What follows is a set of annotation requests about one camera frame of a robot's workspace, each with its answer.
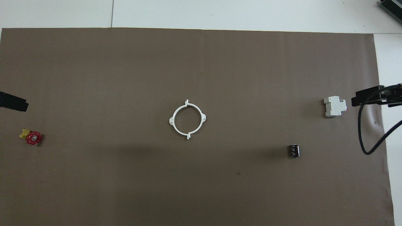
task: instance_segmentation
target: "brown mat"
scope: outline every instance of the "brown mat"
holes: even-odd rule
[[[3,29],[0,90],[29,107],[0,109],[0,224],[393,225],[385,144],[362,153],[350,103],[374,85],[370,34]],[[349,110],[326,118],[332,95]],[[169,125],[186,99],[190,140]],[[373,145],[379,106],[363,122]]]

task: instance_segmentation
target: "white circuit breaker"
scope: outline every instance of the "white circuit breaker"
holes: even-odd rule
[[[346,100],[340,100],[338,96],[324,98],[326,107],[325,116],[333,117],[342,115],[342,111],[347,111]]]

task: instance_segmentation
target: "white plastic ring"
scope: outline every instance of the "white plastic ring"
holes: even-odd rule
[[[180,111],[181,109],[183,109],[183,108],[185,108],[185,107],[188,107],[188,106],[192,106],[192,107],[194,107],[195,109],[197,109],[197,110],[200,112],[200,114],[201,114],[201,123],[200,123],[200,125],[197,127],[197,129],[195,129],[195,130],[189,132],[188,134],[185,134],[185,133],[180,132],[180,131],[177,129],[177,127],[176,127],[176,125],[175,125],[175,123],[174,123],[174,118],[176,117],[176,114],[178,113],[178,111]],[[186,101],[184,102],[184,105],[183,105],[183,106],[178,107],[178,109],[176,109],[176,110],[174,111],[173,116],[169,119],[169,123],[174,127],[174,129],[175,129],[179,134],[184,135],[184,136],[187,136],[187,140],[188,140],[188,139],[190,139],[191,134],[197,132],[197,131],[201,128],[202,123],[205,122],[205,120],[207,120],[207,116],[202,113],[201,109],[200,109],[199,107],[197,107],[196,105],[194,105],[194,104],[190,104],[189,101],[186,100]]]

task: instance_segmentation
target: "black cable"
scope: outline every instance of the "black cable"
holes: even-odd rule
[[[359,108],[359,115],[357,116],[357,132],[359,133],[359,142],[360,142],[360,147],[363,151],[364,154],[369,155],[372,154],[377,148],[378,146],[380,146],[380,144],[394,131],[396,130],[396,128],[398,128],[400,125],[402,125],[402,120],[399,121],[397,124],[395,124],[390,130],[388,130],[379,140],[378,142],[374,145],[374,147],[370,150],[370,151],[366,151],[366,149],[364,148],[363,145],[363,141],[361,139],[361,112],[363,111],[363,107],[365,104],[367,104],[367,102],[375,95],[377,95],[380,92],[383,92],[385,90],[389,90],[389,89],[394,89],[394,88],[401,88],[401,84],[396,84],[396,85],[392,85],[392,86],[387,86],[384,87],[382,89],[376,90],[375,92],[371,93],[361,104],[360,108]]]

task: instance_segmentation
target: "black capacitor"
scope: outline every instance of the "black capacitor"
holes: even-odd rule
[[[290,155],[292,157],[300,157],[300,148],[297,144],[290,145]]]

